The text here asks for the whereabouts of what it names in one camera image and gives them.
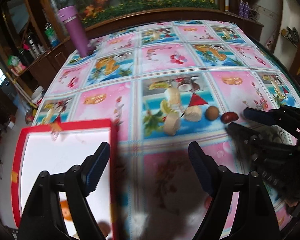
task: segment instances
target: white bucket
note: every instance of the white bucket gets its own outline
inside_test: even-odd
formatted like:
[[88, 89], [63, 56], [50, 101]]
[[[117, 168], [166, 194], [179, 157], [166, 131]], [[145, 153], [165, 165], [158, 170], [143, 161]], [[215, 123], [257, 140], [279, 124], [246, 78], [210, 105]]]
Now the white bucket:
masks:
[[36, 105], [39, 106], [41, 101], [42, 101], [42, 92], [43, 92], [43, 87], [40, 86], [38, 87], [32, 94], [31, 96], [31, 102]]

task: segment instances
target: purple thermos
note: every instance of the purple thermos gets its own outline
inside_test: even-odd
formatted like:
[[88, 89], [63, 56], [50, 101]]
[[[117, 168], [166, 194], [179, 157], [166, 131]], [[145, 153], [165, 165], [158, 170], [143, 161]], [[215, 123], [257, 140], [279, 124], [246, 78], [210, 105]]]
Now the purple thermos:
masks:
[[94, 50], [89, 45], [86, 32], [81, 24], [78, 11], [75, 6], [65, 7], [59, 10], [59, 18], [64, 23], [70, 38], [78, 50], [80, 57], [85, 57]]

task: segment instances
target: red date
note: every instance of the red date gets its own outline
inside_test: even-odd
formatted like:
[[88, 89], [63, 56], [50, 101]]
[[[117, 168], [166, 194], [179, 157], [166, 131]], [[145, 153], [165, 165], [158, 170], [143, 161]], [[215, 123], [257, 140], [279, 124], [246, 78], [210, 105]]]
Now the red date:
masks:
[[237, 121], [238, 119], [239, 116], [235, 112], [227, 112], [221, 116], [221, 122], [223, 123], [234, 122]]

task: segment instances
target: tablecloth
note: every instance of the tablecloth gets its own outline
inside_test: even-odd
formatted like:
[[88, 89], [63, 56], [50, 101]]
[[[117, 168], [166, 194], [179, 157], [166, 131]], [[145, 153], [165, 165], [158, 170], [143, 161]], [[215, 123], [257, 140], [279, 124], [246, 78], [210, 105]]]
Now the tablecloth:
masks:
[[[233, 111], [237, 123], [259, 130], [271, 141], [295, 144], [282, 129], [247, 122], [246, 107], [263, 111], [300, 107], [300, 97], [276, 63], [235, 24], [174, 21], [122, 30], [91, 40], [92, 55], [74, 51], [40, 104], [33, 125], [111, 118], [118, 125], [117, 213], [123, 239], [192, 239], [209, 207], [187, 157], [197, 141], [218, 165], [248, 173], [220, 118], [204, 112], [216, 106]], [[180, 92], [174, 103], [169, 88]], [[163, 132], [170, 112], [181, 116], [198, 106], [202, 117], [183, 116], [175, 136]], [[284, 201], [266, 186], [280, 229], [291, 219]], [[222, 234], [230, 233], [238, 202], [234, 193]]]

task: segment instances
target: red border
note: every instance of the red border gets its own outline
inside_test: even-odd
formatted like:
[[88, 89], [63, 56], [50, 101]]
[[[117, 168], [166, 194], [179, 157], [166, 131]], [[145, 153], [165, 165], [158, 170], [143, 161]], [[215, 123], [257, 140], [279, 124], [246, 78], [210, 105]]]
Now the red border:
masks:
[[[111, 220], [113, 228], [113, 239], [117, 238], [117, 215], [116, 215], [116, 195], [115, 195], [115, 157], [117, 153], [117, 129], [110, 119], [89, 120], [80, 122], [64, 122], [59, 124], [62, 130], [85, 130], [93, 128], [110, 128], [110, 205], [111, 205]], [[19, 140], [16, 146], [15, 155], [13, 158], [12, 171], [18, 174], [17, 182], [11, 181], [11, 203], [13, 217], [16, 226], [20, 225], [20, 209], [19, 209], [19, 172], [21, 165], [22, 152], [25, 145], [27, 135], [33, 132], [49, 132], [50, 125], [38, 125], [34, 127], [23, 128], [19, 135]]]

